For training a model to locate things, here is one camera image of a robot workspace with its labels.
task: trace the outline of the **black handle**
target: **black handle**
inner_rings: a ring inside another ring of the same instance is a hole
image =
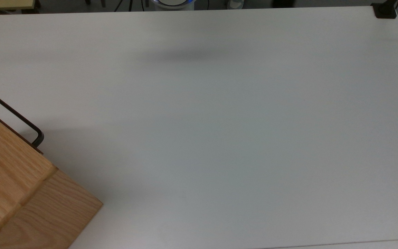
[[[20,120],[22,120],[24,123],[26,123],[28,126],[30,126],[30,128],[34,129],[35,132],[38,133],[38,137],[32,142],[32,145],[34,147],[38,147],[38,145],[40,145],[42,143],[42,141],[44,140],[44,134],[43,132],[36,127],[32,122],[30,122],[29,120],[27,120],[27,118],[24,118],[22,115],[20,115],[15,109],[13,109],[12,107],[10,107],[8,104],[6,104],[4,101],[2,101],[0,99],[0,104],[5,107],[5,109],[9,110],[11,113],[13,113],[15,116],[17,116]]]

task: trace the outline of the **gray floor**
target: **gray floor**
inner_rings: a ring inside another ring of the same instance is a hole
[[[106,0],[106,7],[101,6],[101,0],[92,0],[86,5],[84,0],[40,0],[40,13],[76,13],[76,12],[112,12],[120,0]],[[132,11],[142,11],[141,0],[134,0]],[[195,10],[206,10],[208,0],[196,0]],[[210,10],[226,9],[227,0],[209,0]],[[383,0],[296,0],[295,7],[331,7],[331,6],[369,6],[373,2]],[[244,8],[270,8],[272,0],[245,0]],[[128,11],[130,0],[123,0],[117,11]],[[152,3],[145,11],[154,11]]]

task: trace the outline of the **cable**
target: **cable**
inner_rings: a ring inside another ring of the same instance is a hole
[[[119,6],[121,5],[121,3],[122,3],[122,0],[119,1],[119,3],[117,4],[117,7],[116,7],[116,9],[115,9],[115,11],[113,11],[113,12],[116,12],[116,11],[117,11],[117,8],[119,8]]]

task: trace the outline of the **black clamp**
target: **black clamp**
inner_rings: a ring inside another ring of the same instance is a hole
[[[36,139],[31,143],[31,145],[33,145],[33,147],[38,147],[38,145],[41,144],[41,142],[44,140],[44,134],[43,132],[37,127],[35,126],[32,122],[30,122],[29,120],[27,120],[27,118],[24,118],[22,115],[20,115],[15,109],[13,109],[11,106],[9,106],[8,104],[6,104],[4,101],[2,101],[0,99],[0,104],[5,107],[5,109],[9,110],[11,113],[13,113],[15,116],[17,116],[17,118],[19,118],[20,120],[22,120],[24,123],[26,123],[28,126],[30,126],[30,128],[34,129],[35,132],[38,133],[38,137],[36,137]]]
[[[387,0],[384,3],[371,3],[374,8],[374,14],[379,19],[395,19],[397,14],[395,12],[394,4],[397,0]]]

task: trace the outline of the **white table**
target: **white table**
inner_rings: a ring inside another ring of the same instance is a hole
[[[0,16],[0,97],[105,203],[71,246],[398,240],[398,19]]]

